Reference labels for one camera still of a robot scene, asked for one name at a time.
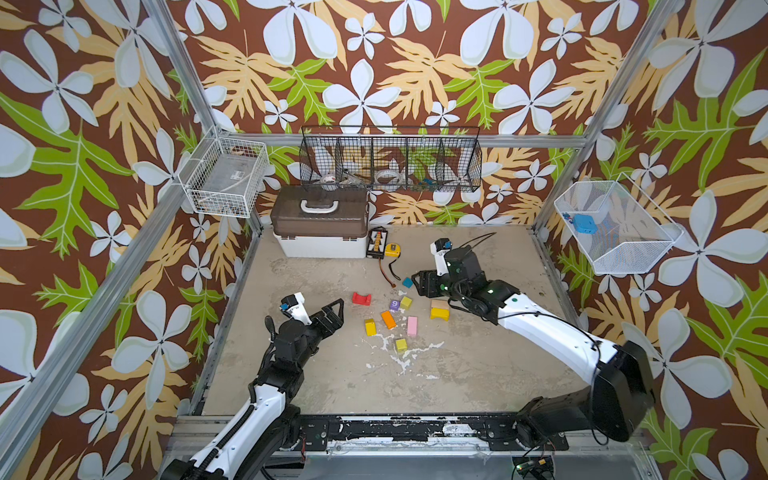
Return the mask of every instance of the floral wallpaper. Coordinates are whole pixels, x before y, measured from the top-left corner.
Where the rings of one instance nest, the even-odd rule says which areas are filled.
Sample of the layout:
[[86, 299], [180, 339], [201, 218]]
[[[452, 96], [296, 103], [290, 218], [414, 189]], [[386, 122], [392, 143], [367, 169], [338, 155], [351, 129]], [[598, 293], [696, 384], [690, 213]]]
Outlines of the floral wallpaper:
[[[249, 133], [315, 124], [350, 134], [360, 125], [370, 133], [425, 125], [580, 134], [649, 10], [635, 0], [168, 5], [217, 122]], [[296, 148], [270, 150], [273, 171], [258, 202], [263, 220], [279, 186], [299, 176]], [[376, 160], [386, 165], [387, 154]], [[374, 192], [372, 222], [530, 223], [569, 154], [484, 149], [481, 190]], [[434, 174], [434, 158], [418, 160], [432, 166], [415, 169], [420, 180]]]
[[647, 351], [645, 420], [665, 478], [768, 473], [768, 4], [693, 0], [611, 112], [581, 179], [629, 175], [684, 229], [647, 274], [594, 275], [562, 220], [548, 241], [580, 321]]
[[[0, 425], [200, 128], [139, 0], [0, 0]], [[14, 478], [150, 478], [249, 232], [180, 210]]]

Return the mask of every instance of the red block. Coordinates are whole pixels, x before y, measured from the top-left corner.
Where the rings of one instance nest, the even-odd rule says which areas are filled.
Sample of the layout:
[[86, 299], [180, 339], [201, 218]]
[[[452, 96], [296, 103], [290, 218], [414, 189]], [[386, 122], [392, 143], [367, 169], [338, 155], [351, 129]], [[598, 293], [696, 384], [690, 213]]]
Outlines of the red block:
[[370, 306], [371, 305], [371, 296], [370, 295], [358, 295], [357, 292], [352, 294], [352, 303], [355, 305], [364, 305], [364, 306]]

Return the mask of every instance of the box handle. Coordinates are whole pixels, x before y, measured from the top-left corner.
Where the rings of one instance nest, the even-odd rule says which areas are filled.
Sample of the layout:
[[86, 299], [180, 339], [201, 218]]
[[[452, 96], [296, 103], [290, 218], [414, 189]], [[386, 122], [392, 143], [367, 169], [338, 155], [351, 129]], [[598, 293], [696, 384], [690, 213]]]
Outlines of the box handle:
[[310, 208], [306, 205], [306, 200], [301, 200], [301, 210], [305, 214], [332, 214], [339, 208], [339, 201], [334, 200], [333, 205], [328, 208]]

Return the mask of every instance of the blue object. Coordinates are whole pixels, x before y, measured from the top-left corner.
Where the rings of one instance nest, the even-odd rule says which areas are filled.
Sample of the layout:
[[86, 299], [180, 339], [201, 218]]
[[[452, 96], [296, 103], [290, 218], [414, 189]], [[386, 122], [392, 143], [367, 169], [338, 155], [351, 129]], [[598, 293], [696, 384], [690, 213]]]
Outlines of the blue object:
[[574, 228], [579, 233], [588, 233], [592, 235], [597, 233], [598, 228], [594, 224], [594, 220], [589, 215], [576, 214], [573, 217]]

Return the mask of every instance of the pink block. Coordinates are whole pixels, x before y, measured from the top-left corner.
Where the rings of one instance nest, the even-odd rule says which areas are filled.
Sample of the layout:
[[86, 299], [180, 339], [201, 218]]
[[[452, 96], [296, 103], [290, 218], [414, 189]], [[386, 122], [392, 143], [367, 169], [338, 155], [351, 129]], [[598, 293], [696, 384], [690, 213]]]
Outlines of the pink block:
[[416, 336], [416, 324], [419, 319], [415, 316], [408, 317], [408, 336]]

